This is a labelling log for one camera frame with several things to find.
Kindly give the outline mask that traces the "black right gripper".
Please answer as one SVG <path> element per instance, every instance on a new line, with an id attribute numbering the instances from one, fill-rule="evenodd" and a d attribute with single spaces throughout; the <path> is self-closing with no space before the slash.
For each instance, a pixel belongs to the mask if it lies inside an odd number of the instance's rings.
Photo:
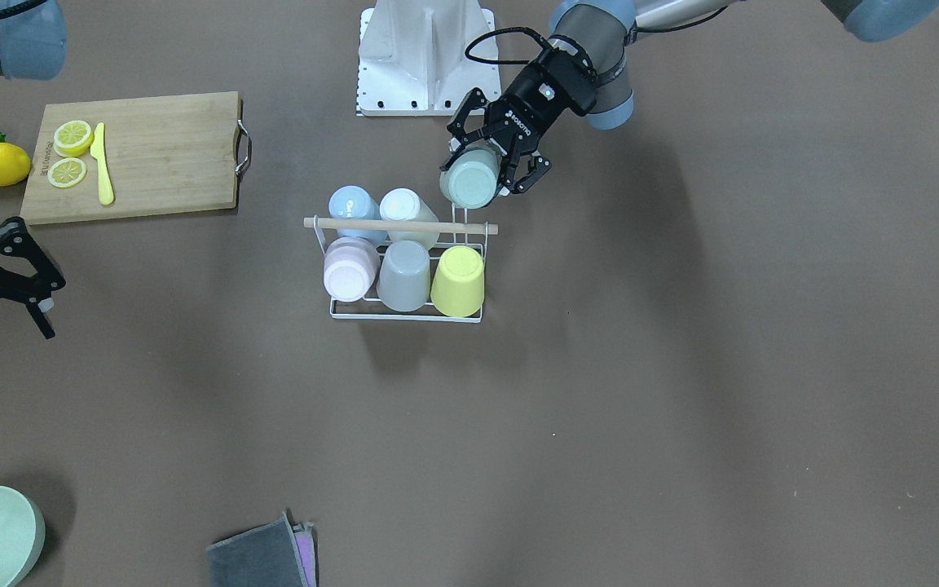
<path id="1" fill-rule="evenodd" d="M 8 217 L 0 224 L 0 255 L 23 259 L 33 269 L 33 274 L 26 276 L 0 267 L 0 298 L 23 303 L 42 336 L 55 338 L 55 327 L 47 312 L 53 307 L 55 291 L 66 285 L 60 265 L 37 243 L 19 216 Z"/>

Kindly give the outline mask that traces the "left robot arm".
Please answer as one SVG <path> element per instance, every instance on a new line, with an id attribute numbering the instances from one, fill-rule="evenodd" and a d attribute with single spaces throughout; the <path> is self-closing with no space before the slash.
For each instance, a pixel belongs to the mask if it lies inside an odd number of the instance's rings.
<path id="1" fill-rule="evenodd" d="M 518 60 L 502 94 L 474 88 L 447 124 L 451 138 L 441 189 L 463 208 L 523 194 L 549 170 L 541 141 L 563 113 L 597 130 L 622 126 L 634 111 L 627 49 L 641 38 L 692 29 L 722 15 L 727 1 L 562 1 L 548 31 L 518 29 L 540 51 Z"/>

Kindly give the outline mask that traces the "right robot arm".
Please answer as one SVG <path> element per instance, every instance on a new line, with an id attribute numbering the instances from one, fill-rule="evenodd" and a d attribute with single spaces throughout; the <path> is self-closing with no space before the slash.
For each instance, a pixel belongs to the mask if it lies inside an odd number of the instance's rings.
<path id="1" fill-rule="evenodd" d="M 56 1 L 0 1 L 0 77 L 53 79 L 67 53 L 66 22 Z M 44 338 L 55 337 L 47 312 L 66 285 L 59 264 L 22 217 L 0 224 L 0 298 L 22 304 Z"/>

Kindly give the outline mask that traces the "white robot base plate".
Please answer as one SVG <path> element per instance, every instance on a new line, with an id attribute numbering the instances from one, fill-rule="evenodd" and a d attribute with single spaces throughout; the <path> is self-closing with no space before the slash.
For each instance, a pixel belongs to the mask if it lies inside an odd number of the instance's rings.
<path id="1" fill-rule="evenodd" d="M 359 16 L 355 114 L 447 117 L 466 94 L 502 93 L 498 45 L 486 38 L 467 59 L 470 42 L 495 30 L 493 11 L 477 1 L 377 1 Z"/>

